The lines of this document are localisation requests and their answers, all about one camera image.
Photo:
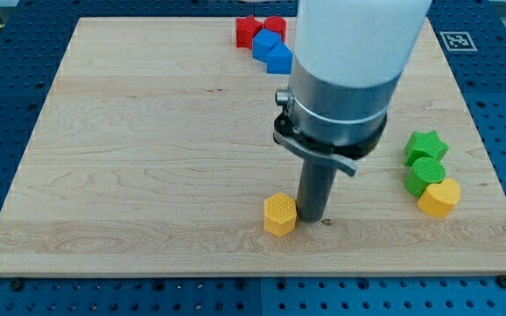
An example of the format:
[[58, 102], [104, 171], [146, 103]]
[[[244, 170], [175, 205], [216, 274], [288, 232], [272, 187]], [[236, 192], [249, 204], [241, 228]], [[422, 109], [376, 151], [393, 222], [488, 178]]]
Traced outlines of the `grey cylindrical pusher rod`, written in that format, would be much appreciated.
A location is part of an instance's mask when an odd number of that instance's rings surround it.
[[322, 219], [336, 169], [305, 160], [302, 164], [296, 205], [298, 217], [304, 222]]

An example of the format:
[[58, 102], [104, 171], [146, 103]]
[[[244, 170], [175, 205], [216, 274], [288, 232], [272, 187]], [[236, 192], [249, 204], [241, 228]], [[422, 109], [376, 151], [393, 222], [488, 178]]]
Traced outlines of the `silver tool mount with clamp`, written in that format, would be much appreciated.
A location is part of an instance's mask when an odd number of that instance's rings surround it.
[[399, 78], [365, 87], [334, 84], [293, 61], [287, 88], [276, 92], [282, 112], [273, 139], [304, 162], [354, 176], [356, 160], [380, 140]]

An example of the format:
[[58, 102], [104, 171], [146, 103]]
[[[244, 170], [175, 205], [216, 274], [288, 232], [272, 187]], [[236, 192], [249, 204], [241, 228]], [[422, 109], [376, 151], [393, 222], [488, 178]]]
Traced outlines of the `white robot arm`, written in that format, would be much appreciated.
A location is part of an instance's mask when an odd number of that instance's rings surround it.
[[337, 171], [354, 176], [387, 111], [431, 0], [302, 0], [273, 139], [302, 159], [298, 217], [323, 217]]

